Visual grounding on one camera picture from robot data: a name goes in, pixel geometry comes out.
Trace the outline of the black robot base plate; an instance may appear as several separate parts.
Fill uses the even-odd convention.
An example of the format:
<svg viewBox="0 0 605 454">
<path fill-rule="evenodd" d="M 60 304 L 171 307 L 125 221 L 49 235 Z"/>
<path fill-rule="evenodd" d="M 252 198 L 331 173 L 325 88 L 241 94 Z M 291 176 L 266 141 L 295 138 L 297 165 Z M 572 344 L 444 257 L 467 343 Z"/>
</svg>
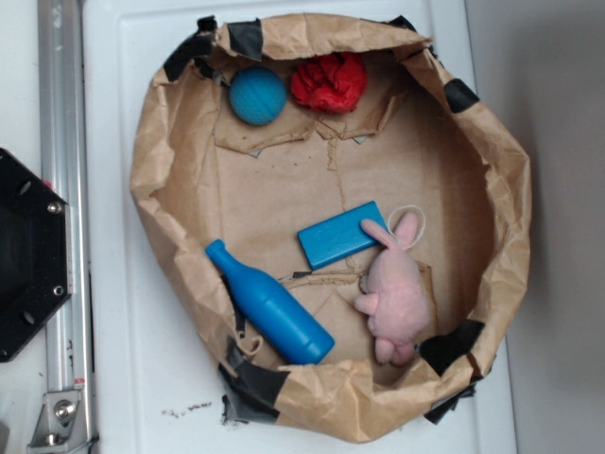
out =
<svg viewBox="0 0 605 454">
<path fill-rule="evenodd" d="M 67 204 L 1 150 L 1 361 L 14 360 L 71 294 Z"/>
</svg>

